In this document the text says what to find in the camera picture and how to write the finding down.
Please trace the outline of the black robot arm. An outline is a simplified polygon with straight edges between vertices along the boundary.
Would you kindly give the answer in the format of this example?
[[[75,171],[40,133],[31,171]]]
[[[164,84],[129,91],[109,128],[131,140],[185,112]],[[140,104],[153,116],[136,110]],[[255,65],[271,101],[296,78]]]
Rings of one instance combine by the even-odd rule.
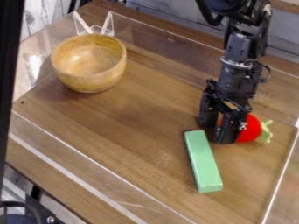
[[[209,25],[228,21],[224,33],[224,56],[216,80],[207,80],[200,98],[199,125],[213,128],[213,141],[236,142],[248,126],[252,111],[248,100],[258,85],[267,81],[259,62],[266,55],[267,34],[272,17],[270,0],[195,0]]]

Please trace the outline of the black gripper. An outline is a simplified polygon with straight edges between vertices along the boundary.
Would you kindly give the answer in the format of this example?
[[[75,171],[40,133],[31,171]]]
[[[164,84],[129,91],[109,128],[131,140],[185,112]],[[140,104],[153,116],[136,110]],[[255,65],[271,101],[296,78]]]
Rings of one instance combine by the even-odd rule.
[[[225,57],[220,58],[220,62],[219,79],[207,79],[200,98],[199,125],[216,125],[213,142],[233,144],[248,125],[248,113],[252,111],[248,101],[262,82],[262,65],[255,60],[235,62]]]

